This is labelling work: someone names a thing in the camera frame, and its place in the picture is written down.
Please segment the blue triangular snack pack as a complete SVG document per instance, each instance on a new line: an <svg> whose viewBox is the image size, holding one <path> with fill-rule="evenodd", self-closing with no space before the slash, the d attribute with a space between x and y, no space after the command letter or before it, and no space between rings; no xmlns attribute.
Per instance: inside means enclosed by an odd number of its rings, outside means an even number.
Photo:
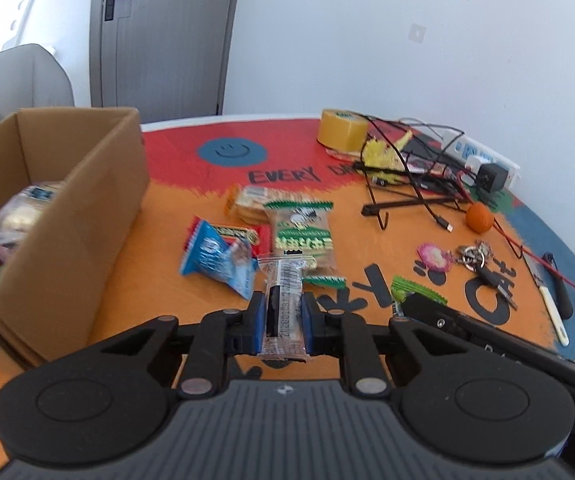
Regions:
<svg viewBox="0 0 575 480"><path fill-rule="evenodd" d="M195 222L186 241L181 275L205 275L249 300L254 293L256 272L257 263L248 240L237 238L228 243L206 220Z"/></svg>

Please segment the red candy bar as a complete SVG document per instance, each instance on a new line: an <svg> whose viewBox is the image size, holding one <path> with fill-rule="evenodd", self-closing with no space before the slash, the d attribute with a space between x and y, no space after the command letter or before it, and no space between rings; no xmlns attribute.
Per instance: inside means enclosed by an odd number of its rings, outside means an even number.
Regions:
<svg viewBox="0 0 575 480"><path fill-rule="evenodd" d="M236 242L247 244L253 257L269 255L271 252L271 229L266 224L234 226L228 223L212 223L194 217L188 226L188 236L183 250L191 248L205 250L207 254L224 254Z"/></svg>

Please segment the grey chair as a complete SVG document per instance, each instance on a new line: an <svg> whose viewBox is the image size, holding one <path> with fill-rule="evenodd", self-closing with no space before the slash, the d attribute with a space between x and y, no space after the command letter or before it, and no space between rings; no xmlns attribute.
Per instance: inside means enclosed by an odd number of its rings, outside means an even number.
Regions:
<svg viewBox="0 0 575 480"><path fill-rule="evenodd" d="M71 82L56 58L38 44L0 52L0 121L21 108L74 106Z"/></svg>

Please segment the orange mandarin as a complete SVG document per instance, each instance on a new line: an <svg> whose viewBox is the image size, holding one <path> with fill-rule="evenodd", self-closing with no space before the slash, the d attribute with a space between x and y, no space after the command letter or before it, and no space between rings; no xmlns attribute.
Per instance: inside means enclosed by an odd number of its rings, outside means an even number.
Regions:
<svg viewBox="0 0 575 480"><path fill-rule="evenodd" d="M495 224L495 216L483 203L473 203L465 213L466 226L477 234L485 234Z"/></svg>

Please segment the orange cracker pack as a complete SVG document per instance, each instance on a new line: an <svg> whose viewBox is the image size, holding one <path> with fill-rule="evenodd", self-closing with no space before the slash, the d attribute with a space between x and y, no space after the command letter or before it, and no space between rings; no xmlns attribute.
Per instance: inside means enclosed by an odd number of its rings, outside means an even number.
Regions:
<svg viewBox="0 0 575 480"><path fill-rule="evenodd" d="M289 192L257 185L233 185L224 204L224 213L247 224L267 224L266 204L285 200Z"/></svg>

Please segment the cat cartoon table mat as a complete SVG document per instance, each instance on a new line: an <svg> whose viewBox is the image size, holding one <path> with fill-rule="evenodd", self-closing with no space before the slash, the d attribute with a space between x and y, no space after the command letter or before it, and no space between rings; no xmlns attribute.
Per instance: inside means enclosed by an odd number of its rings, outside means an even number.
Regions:
<svg viewBox="0 0 575 480"><path fill-rule="evenodd" d="M62 189L0 272L2 479L574 479L575 363L419 296L385 326L278 283L197 324L157 313L88 331L146 188L135 110L35 108L0 122L0 209Z"/></svg>

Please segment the white cake bar pack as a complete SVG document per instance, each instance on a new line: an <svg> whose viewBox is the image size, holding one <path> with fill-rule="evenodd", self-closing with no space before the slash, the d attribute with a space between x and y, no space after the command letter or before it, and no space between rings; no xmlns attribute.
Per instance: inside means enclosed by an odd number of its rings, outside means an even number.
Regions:
<svg viewBox="0 0 575 480"><path fill-rule="evenodd" d="M18 244L64 187L64 181L32 184L0 209L0 246Z"/></svg>

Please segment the green candy pack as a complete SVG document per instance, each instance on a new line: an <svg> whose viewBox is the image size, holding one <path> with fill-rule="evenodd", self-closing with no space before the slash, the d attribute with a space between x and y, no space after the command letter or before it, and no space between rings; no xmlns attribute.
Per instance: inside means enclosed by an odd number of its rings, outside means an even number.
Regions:
<svg viewBox="0 0 575 480"><path fill-rule="evenodd" d="M448 304L448 300L428 287L396 275L391 281L391 298L393 298L393 315L402 315L402 304L412 295L429 298L438 304Z"/></svg>

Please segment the bunch of keys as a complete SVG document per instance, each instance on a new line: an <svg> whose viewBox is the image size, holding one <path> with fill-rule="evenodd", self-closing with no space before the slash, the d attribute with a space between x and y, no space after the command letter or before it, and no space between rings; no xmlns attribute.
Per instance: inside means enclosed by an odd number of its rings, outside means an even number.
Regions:
<svg viewBox="0 0 575 480"><path fill-rule="evenodd" d="M457 248L457 263L477 274L484 282L500 294L509 306L516 310L517 305L510 294L503 288L501 278L488 269L487 262L493 258L493 250L485 240L476 240L473 245L462 245Z"/></svg>

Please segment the black power adapter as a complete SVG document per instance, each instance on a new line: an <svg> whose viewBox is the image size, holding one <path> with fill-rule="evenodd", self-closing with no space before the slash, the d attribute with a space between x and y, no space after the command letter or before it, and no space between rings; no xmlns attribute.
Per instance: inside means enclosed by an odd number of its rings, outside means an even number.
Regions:
<svg viewBox="0 0 575 480"><path fill-rule="evenodd" d="M482 164L476 174L475 185L487 193L494 193L504 188L509 176L508 170L495 162Z"/></svg>

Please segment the clear barcode snack stick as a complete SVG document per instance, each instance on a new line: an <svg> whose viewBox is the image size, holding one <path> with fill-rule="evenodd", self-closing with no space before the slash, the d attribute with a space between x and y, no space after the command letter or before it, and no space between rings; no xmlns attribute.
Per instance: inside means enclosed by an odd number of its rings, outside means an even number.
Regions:
<svg viewBox="0 0 575 480"><path fill-rule="evenodd" d="M264 275L264 321L260 356L272 361L306 362L303 329L304 277L316 263L303 254L264 256L258 260Z"/></svg>

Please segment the pink keychain charm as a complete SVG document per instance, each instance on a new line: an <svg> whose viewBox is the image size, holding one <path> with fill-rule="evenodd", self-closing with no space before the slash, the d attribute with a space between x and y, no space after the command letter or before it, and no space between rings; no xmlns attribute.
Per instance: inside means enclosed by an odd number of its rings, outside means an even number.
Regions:
<svg viewBox="0 0 575 480"><path fill-rule="evenodd" d="M423 243L417 246L417 255L427 269L435 272L447 273L455 263L455 257L452 256L451 252L432 243Z"/></svg>

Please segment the green white biscuit pack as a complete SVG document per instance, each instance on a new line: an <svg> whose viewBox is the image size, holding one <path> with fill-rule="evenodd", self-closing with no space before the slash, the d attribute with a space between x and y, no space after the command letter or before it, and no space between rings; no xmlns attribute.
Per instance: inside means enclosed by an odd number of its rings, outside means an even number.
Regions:
<svg viewBox="0 0 575 480"><path fill-rule="evenodd" d="M313 286L345 288L336 264L329 222L334 204L327 200L279 200L266 204L274 256L303 254L315 258L304 282Z"/></svg>

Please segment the yellow tape roll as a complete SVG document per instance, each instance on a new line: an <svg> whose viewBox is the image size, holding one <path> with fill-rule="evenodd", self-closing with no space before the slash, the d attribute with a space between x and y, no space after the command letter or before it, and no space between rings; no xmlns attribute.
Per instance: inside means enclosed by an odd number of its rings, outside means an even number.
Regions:
<svg viewBox="0 0 575 480"><path fill-rule="evenodd" d="M330 150L359 152L368 136L370 123L348 110L322 110L317 141Z"/></svg>

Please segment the brown cardboard box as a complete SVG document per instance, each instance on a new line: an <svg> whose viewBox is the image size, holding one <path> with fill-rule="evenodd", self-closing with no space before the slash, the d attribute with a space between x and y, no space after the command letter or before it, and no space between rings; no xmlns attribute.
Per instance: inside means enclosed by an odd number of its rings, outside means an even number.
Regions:
<svg viewBox="0 0 575 480"><path fill-rule="evenodd" d="M24 108L0 122L0 209L32 184L60 192L0 270L0 370L83 348L150 183L134 108Z"/></svg>

